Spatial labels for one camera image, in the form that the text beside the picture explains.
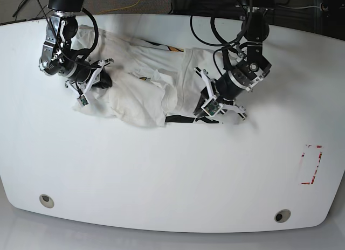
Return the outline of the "black silver robot arm left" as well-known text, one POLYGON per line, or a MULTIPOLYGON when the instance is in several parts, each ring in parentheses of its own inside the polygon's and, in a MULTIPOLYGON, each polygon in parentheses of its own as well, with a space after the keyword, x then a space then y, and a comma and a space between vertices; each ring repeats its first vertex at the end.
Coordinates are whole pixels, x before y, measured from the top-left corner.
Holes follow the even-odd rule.
POLYGON ((206 70, 195 68, 202 78, 205 88, 201 91, 199 102, 194 110, 198 119, 214 118, 218 114, 235 112, 246 119, 246 110, 236 104, 236 98, 243 92, 250 92, 269 74, 271 63, 263 56, 263 42, 270 28, 265 19, 268 10, 275 8, 274 0, 235 0, 244 12, 241 31, 235 39, 226 41, 215 26, 216 14, 229 6, 219 6, 210 19, 211 31, 218 43, 216 52, 221 52, 223 69, 220 78, 211 79, 206 70))

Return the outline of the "black silver robot arm right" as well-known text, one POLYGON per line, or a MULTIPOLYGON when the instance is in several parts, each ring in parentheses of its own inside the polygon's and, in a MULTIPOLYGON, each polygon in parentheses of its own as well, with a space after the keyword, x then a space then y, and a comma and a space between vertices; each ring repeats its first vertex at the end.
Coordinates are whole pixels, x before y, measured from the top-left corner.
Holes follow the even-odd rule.
POLYGON ((40 69, 64 77, 80 113, 141 127, 195 122, 207 117, 202 68, 211 54, 173 49, 79 25, 84 0, 49 0, 40 69))

